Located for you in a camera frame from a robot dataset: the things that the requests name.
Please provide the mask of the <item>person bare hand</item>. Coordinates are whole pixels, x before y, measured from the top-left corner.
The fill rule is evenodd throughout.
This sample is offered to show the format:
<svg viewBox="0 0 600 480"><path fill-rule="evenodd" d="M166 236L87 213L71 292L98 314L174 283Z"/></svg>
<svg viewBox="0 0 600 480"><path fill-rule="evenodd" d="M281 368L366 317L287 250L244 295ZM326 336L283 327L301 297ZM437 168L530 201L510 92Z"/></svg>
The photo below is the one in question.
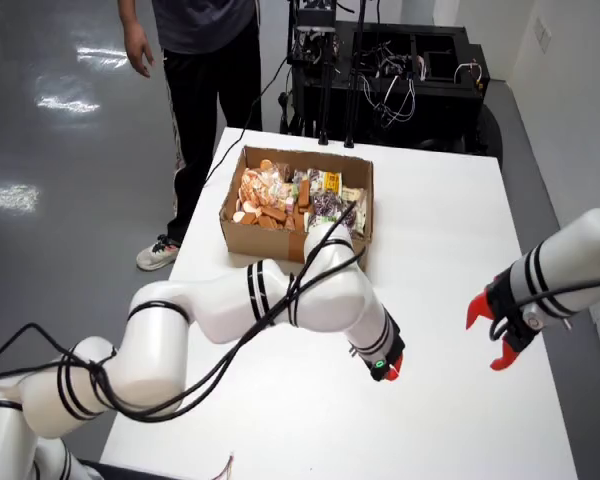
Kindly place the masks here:
<svg viewBox="0 0 600 480"><path fill-rule="evenodd" d="M154 57L143 27L138 22L132 22L125 24L123 31L126 54L131 66L138 74L149 78L149 68L154 64Z"/></svg>

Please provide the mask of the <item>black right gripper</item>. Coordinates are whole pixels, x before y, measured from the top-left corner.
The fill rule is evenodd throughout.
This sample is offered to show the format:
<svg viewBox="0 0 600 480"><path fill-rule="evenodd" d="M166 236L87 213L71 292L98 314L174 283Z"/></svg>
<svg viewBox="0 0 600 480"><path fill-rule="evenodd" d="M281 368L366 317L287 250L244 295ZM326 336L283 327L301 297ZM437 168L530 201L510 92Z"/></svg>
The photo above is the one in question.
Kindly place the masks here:
<svg viewBox="0 0 600 480"><path fill-rule="evenodd" d="M493 371L509 368L535 336L548 326L548 316L536 304L516 305L509 273L500 273L485 291L470 301L466 329L469 330L478 318L493 320L489 337L492 341L502 339L501 355L490 363Z"/></svg>

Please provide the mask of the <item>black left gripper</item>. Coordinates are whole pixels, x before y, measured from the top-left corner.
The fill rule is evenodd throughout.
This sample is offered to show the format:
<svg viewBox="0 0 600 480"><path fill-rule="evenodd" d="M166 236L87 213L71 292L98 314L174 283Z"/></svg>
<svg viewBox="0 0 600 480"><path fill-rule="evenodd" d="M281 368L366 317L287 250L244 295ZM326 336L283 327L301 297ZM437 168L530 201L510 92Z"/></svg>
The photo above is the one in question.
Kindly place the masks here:
<svg viewBox="0 0 600 480"><path fill-rule="evenodd" d="M360 329L348 330L350 350L361 358L375 381L394 381L399 377L405 348L400 333L396 323L385 323L377 338L363 345L371 336Z"/></svg>

